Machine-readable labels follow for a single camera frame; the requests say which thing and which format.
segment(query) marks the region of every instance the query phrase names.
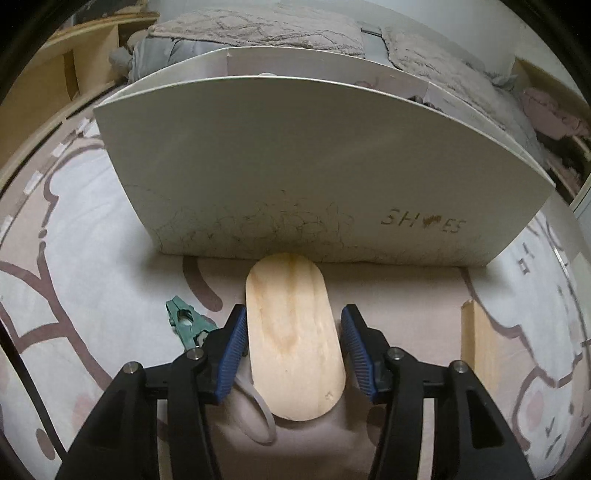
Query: wood grain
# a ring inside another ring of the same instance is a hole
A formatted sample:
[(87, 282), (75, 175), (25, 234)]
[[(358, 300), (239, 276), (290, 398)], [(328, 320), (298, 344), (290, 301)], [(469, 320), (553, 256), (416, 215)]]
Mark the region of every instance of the wood grain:
[(477, 302), (462, 305), (462, 360), (472, 367), (490, 394), (499, 384), (498, 335)]
[(322, 273), (307, 258), (276, 254), (246, 279), (254, 386), (284, 419), (328, 412), (345, 387), (345, 367)]

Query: patterned fabric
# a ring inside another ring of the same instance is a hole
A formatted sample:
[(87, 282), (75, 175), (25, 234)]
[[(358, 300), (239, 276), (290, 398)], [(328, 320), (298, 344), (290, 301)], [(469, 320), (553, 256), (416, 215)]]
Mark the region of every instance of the patterned fabric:
[(234, 47), (266, 45), (365, 57), (361, 29), (341, 14), (309, 7), (205, 8), (156, 24), (152, 37), (205, 40)]

